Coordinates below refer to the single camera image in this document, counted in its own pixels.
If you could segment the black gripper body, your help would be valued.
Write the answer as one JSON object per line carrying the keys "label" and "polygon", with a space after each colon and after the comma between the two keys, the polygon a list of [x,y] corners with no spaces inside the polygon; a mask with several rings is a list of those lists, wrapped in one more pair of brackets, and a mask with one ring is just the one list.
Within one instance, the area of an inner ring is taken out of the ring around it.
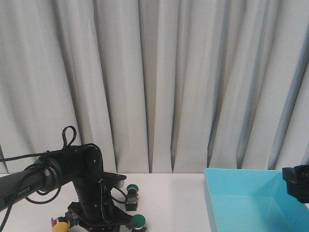
{"label": "black gripper body", "polygon": [[121,226],[132,229],[133,216],[117,207],[107,189],[103,176],[92,182],[88,177],[73,180],[78,202],[72,202],[68,210],[79,219],[79,226],[88,232],[118,232]]}
{"label": "black gripper body", "polygon": [[298,165],[282,168],[282,177],[286,182],[287,193],[300,203],[309,202],[309,166]]}

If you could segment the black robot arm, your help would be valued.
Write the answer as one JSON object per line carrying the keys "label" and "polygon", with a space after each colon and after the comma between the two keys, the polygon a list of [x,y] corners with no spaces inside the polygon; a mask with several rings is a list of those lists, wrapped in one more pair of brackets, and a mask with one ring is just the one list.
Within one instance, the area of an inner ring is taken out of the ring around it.
{"label": "black robot arm", "polygon": [[131,229],[133,216],[115,206],[111,190],[125,175],[106,172],[100,149],[94,144],[67,146],[62,150],[36,154],[36,162],[25,170],[0,179],[0,209],[10,212],[14,203],[34,192],[47,194],[72,182],[78,196],[68,211],[89,232],[118,232]]}

